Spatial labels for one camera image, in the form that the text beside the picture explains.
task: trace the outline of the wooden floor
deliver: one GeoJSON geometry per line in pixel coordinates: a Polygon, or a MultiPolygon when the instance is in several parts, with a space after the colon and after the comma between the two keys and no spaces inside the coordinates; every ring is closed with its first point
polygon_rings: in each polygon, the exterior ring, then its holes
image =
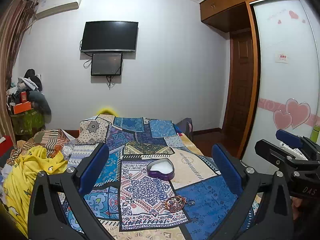
{"type": "Polygon", "coordinates": [[[208,157],[211,157],[211,149],[215,143],[221,143],[233,156],[236,155],[240,145],[238,142],[225,136],[221,131],[194,135],[193,143],[204,156],[208,157]]]}

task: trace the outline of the silver bolt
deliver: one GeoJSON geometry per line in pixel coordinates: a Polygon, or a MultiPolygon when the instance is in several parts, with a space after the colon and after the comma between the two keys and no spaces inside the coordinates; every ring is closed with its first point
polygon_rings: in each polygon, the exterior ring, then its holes
{"type": "Polygon", "coordinates": [[[75,171],[75,168],[72,166],[67,168],[67,173],[73,173],[74,171],[75,171]]]}
{"type": "Polygon", "coordinates": [[[39,172],[38,172],[38,176],[39,176],[39,177],[42,177],[42,176],[44,176],[44,175],[45,175],[45,171],[39,171],[39,172]]]}
{"type": "Polygon", "coordinates": [[[252,174],[252,173],[254,173],[254,168],[248,167],[248,168],[246,168],[246,171],[247,171],[247,173],[252,174]]]}
{"type": "Polygon", "coordinates": [[[282,173],[281,171],[277,171],[276,174],[277,174],[277,176],[280,177],[280,178],[283,177],[283,173],[282,173]]]}

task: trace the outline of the curtain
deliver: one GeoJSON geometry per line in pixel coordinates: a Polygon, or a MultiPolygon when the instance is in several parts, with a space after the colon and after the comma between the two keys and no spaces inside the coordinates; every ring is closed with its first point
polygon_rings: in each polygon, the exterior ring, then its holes
{"type": "Polygon", "coordinates": [[[7,112],[6,91],[26,26],[34,15],[36,0],[13,0],[0,19],[0,135],[15,137],[7,112]]]}

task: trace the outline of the air conditioner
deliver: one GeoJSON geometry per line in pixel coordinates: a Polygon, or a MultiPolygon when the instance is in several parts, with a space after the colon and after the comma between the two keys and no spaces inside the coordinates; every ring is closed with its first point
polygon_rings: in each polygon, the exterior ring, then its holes
{"type": "Polygon", "coordinates": [[[80,3],[81,0],[43,0],[39,3],[36,17],[40,19],[52,14],[78,9],[80,3]]]}

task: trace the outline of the television screen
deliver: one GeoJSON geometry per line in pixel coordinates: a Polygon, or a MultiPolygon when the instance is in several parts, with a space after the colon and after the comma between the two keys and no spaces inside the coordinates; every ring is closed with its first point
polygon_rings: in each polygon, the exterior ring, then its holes
{"type": "Polygon", "coordinates": [[[137,22],[86,22],[81,52],[136,51],[137,22]]]}
{"type": "Polygon", "coordinates": [[[121,75],[122,53],[93,53],[91,63],[92,76],[121,75]]]}

